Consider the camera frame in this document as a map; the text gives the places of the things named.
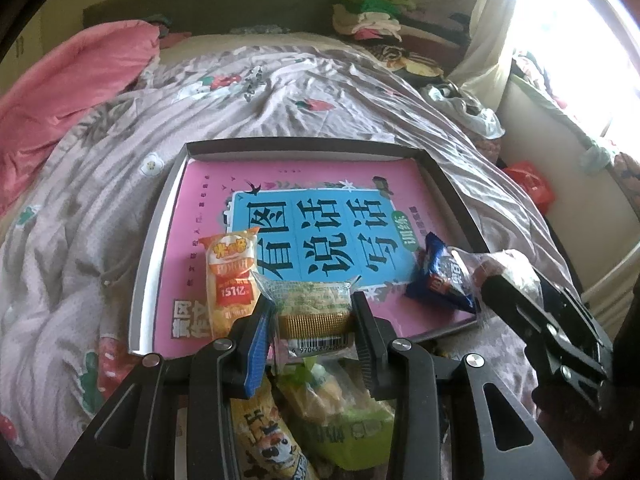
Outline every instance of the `pink blanket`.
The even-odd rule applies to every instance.
[[[0,98],[0,215],[88,110],[121,92],[158,54],[158,28],[132,20],[76,34]]]

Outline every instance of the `screw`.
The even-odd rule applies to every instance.
[[[407,350],[411,349],[412,345],[411,341],[409,341],[408,339],[398,338],[394,339],[394,341],[391,343],[391,346],[399,352],[406,352]]]
[[[160,356],[158,354],[147,354],[142,358],[142,365],[146,368],[158,366],[159,362]]]
[[[231,339],[227,339],[226,337],[221,337],[220,339],[216,339],[213,342],[213,348],[216,350],[229,350],[234,345],[234,342]]]
[[[484,357],[479,354],[469,354],[465,357],[466,364],[473,368],[482,368],[484,366]]]

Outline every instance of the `golden wrapper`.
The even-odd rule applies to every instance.
[[[353,332],[355,318],[351,312],[327,312],[278,316],[281,339],[325,337]]]

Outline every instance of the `red plastic bag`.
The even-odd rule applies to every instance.
[[[538,210],[545,215],[556,196],[549,182],[540,175],[533,164],[524,160],[505,168],[503,171],[531,197]]]

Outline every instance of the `bird illustration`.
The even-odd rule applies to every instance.
[[[251,191],[247,191],[248,194],[250,195],[254,195],[254,196],[258,196],[258,193],[260,192],[260,190],[262,189],[262,184],[260,184],[260,186],[255,187],[251,182],[249,182],[248,180],[245,180],[245,182],[247,184],[249,184],[249,186],[251,186]]]

